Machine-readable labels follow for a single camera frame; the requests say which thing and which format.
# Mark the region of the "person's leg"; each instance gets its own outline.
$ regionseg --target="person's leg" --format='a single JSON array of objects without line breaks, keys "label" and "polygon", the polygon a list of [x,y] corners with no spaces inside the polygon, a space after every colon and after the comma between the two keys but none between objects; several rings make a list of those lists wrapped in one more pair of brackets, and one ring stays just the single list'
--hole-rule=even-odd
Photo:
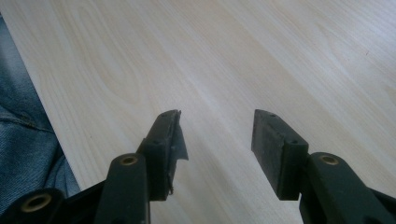
[{"label": "person's leg", "polygon": [[0,215],[32,190],[79,187],[0,16]]}]

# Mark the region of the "denim jeans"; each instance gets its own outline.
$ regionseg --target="denim jeans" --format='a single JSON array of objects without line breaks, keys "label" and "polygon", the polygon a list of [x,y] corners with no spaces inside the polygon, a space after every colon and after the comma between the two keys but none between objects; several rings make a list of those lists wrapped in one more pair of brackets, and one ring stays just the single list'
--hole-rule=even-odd
[{"label": "denim jeans", "polygon": [[79,192],[50,121],[0,16],[0,215],[23,194]]}]

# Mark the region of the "black plastic part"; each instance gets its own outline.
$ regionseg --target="black plastic part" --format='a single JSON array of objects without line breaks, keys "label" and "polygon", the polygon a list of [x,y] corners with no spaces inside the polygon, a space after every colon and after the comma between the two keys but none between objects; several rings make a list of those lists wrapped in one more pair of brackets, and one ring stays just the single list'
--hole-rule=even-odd
[{"label": "black plastic part", "polygon": [[298,200],[308,143],[279,116],[256,110],[251,150],[279,200]]},{"label": "black plastic part", "polygon": [[146,158],[151,201],[166,200],[173,192],[177,160],[188,159],[179,120],[180,112],[177,110],[162,113],[136,151]]},{"label": "black plastic part", "polygon": [[308,159],[306,174],[327,223],[396,223],[341,158],[328,153],[313,153]]},{"label": "black plastic part", "polygon": [[0,217],[2,224],[65,223],[64,195],[57,189],[40,189],[25,194]]},{"label": "black plastic part", "polygon": [[69,224],[93,223],[105,181],[66,199],[64,210]]},{"label": "black plastic part", "polygon": [[396,199],[388,196],[387,194],[371,189],[374,196],[384,205],[389,213],[393,215],[393,219],[396,220]]},{"label": "black plastic part", "polygon": [[149,223],[148,179],[144,156],[125,154],[111,162],[94,223]]}]

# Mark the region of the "wooden table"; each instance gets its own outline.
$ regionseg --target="wooden table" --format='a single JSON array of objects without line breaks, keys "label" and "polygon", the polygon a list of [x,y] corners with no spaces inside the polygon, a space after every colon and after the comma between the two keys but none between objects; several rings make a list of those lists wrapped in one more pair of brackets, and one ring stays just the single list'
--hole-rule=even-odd
[{"label": "wooden table", "polygon": [[82,189],[182,111],[190,161],[153,223],[300,223],[250,151],[254,109],[396,196],[394,1],[0,0]]}]

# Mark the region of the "brass grommet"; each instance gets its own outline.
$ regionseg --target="brass grommet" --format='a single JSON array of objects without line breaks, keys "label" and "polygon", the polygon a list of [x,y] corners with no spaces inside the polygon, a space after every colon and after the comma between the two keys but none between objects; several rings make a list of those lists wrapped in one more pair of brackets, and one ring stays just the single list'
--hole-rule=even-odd
[{"label": "brass grommet", "polygon": [[31,213],[47,206],[52,197],[48,193],[37,194],[24,202],[21,206],[22,212]]}]

